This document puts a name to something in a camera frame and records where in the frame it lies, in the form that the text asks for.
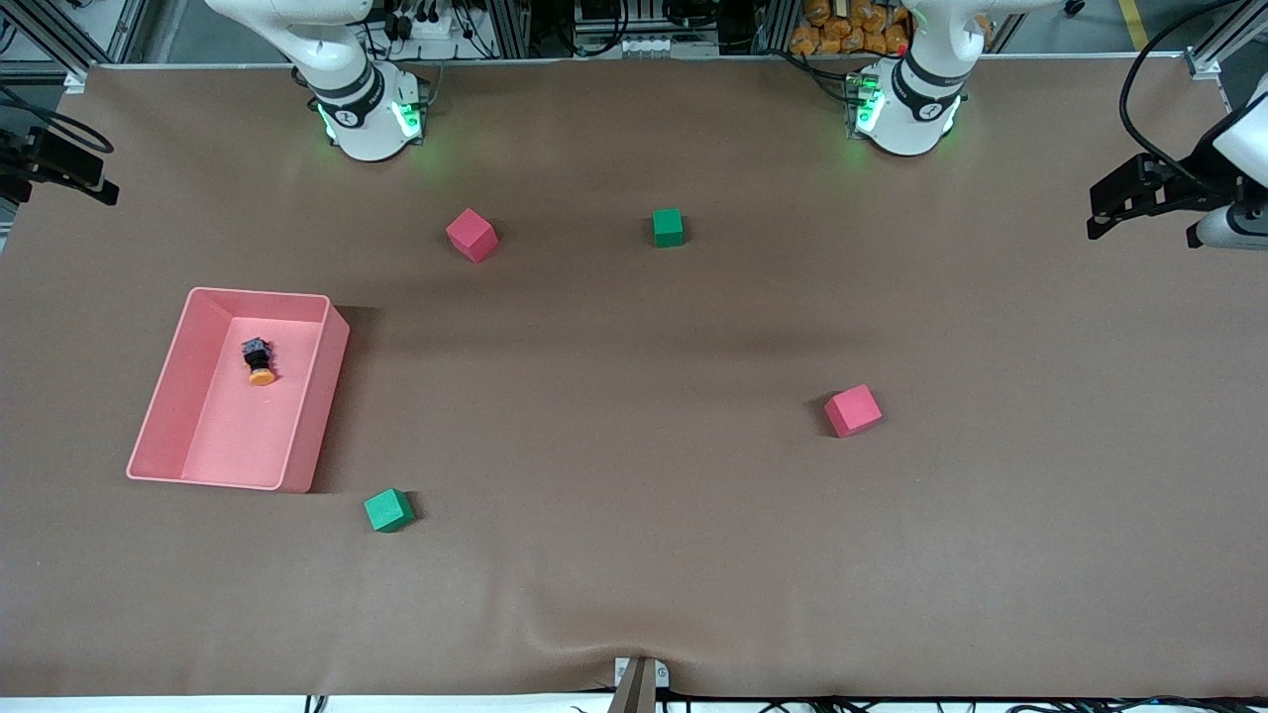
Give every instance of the green cube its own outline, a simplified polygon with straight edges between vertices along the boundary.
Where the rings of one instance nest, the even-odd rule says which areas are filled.
[[[404,494],[394,487],[365,501],[370,527],[380,533],[394,533],[413,521],[413,507]]]
[[[657,247],[682,245],[682,213],[677,208],[661,208],[652,213],[652,235]]]

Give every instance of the small object in tray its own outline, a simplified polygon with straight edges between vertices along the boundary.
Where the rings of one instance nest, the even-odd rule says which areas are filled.
[[[269,386],[278,378],[269,365],[273,349],[262,339],[255,337],[242,343],[242,359],[251,368],[251,376],[246,378],[251,386]]]

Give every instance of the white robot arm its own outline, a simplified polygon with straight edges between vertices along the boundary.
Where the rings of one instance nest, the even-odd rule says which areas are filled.
[[[207,0],[217,13],[251,28],[298,67],[317,95],[331,141],[360,161],[393,156],[422,136],[418,79],[391,62],[374,62],[349,23],[370,0]]]
[[[960,89],[981,57],[985,32],[976,15],[1023,13],[1054,0],[903,0],[915,19],[912,47],[900,58],[885,58],[865,72],[879,77],[879,91],[858,133],[899,156],[933,148],[951,131]]]

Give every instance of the green indicator light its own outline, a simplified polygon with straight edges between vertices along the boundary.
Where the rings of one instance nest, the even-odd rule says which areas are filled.
[[[330,115],[326,114],[326,108],[317,104],[317,113],[321,114],[321,121],[326,124],[326,136],[328,136],[331,141],[335,141],[335,127],[330,124]]]
[[[396,114],[397,123],[401,124],[401,131],[406,136],[418,134],[418,110],[413,107],[406,104],[401,105],[396,101],[392,103],[392,113]]]
[[[876,91],[876,94],[866,104],[858,108],[858,129],[871,131],[876,127],[876,118],[880,117],[880,110],[885,108],[885,94],[883,91]]]

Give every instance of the orange object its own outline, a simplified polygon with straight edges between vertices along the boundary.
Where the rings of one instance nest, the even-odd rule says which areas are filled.
[[[832,19],[832,6],[828,0],[805,0],[803,10],[805,19],[814,27],[823,27]]]
[[[907,30],[902,25],[890,25],[885,29],[885,52],[890,55],[905,55],[907,48],[910,46],[910,41],[907,38]]]
[[[850,20],[846,18],[833,18],[823,25],[823,38],[841,41],[848,37],[853,32],[853,27],[850,25]]]
[[[269,369],[255,369],[251,372],[251,376],[246,378],[246,381],[251,382],[251,386],[269,386],[276,378],[278,377]]]
[[[857,52],[864,48],[864,30],[855,28],[846,37],[841,38],[841,51],[843,53]]]
[[[864,36],[864,49],[867,52],[875,52],[877,55],[885,53],[885,38],[874,32],[869,32]]]
[[[884,5],[872,5],[867,0],[853,0],[850,4],[850,23],[864,32],[885,29],[889,13]]]
[[[789,52],[805,57],[814,55],[819,48],[819,30],[813,27],[801,25],[792,30],[792,39],[789,41]]]

